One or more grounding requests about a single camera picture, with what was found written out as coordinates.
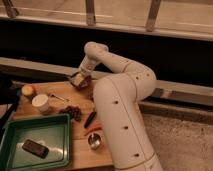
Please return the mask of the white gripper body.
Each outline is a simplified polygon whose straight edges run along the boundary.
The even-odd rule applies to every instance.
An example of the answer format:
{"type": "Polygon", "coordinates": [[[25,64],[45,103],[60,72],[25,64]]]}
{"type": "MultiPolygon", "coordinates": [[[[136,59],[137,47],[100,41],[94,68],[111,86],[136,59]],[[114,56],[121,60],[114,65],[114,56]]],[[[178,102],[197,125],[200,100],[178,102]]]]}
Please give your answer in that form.
{"type": "Polygon", "coordinates": [[[95,63],[92,60],[84,59],[79,66],[79,72],[83,76],[88,76],[93,72],[94,68],[95,68],[95,63]]]}

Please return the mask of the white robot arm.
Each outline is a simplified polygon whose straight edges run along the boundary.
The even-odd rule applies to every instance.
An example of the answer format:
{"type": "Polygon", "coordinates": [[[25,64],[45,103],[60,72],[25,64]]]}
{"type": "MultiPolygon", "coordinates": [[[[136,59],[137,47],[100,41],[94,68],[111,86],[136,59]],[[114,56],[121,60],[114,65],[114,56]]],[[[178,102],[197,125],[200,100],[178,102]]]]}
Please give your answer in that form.
{"type": "Polygon", "coordinates": [[[93,98],[116,171],[164,171],[149,140],[137,102],[156,87],[149,67],[88,42],[80,72],[87,76],[102,63],[113,73],[97,81],[93,98]]]}

